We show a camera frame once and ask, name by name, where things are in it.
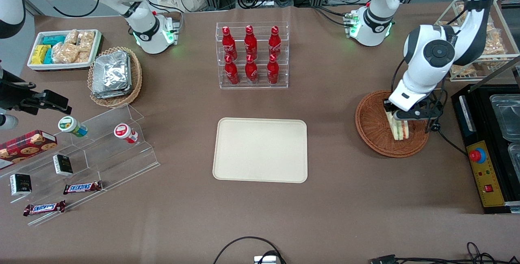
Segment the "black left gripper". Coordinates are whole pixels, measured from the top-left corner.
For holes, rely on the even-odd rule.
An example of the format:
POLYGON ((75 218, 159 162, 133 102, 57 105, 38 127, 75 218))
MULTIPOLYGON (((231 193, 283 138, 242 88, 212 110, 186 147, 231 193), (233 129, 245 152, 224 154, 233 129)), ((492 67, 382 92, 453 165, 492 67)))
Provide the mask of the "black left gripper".
POLYGON ((425 99, 418 103, 421 113, 442 113, 446 103, 446 90, 433 90, 425 99))

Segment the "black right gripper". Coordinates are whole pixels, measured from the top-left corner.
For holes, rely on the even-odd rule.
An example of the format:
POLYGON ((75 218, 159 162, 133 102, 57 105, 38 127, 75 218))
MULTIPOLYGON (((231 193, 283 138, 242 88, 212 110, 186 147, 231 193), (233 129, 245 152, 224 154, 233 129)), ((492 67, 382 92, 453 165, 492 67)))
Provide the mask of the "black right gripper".
POLYGON ((0 69, 0 107, 2 110, 15 110, 37 115, 39 109, 55 110, 65 115, 71 115, 72 107, 68 99, 51 90, 44 90, 44 101, 34 91, 37 85, 26 82, 12 73, 0 69))

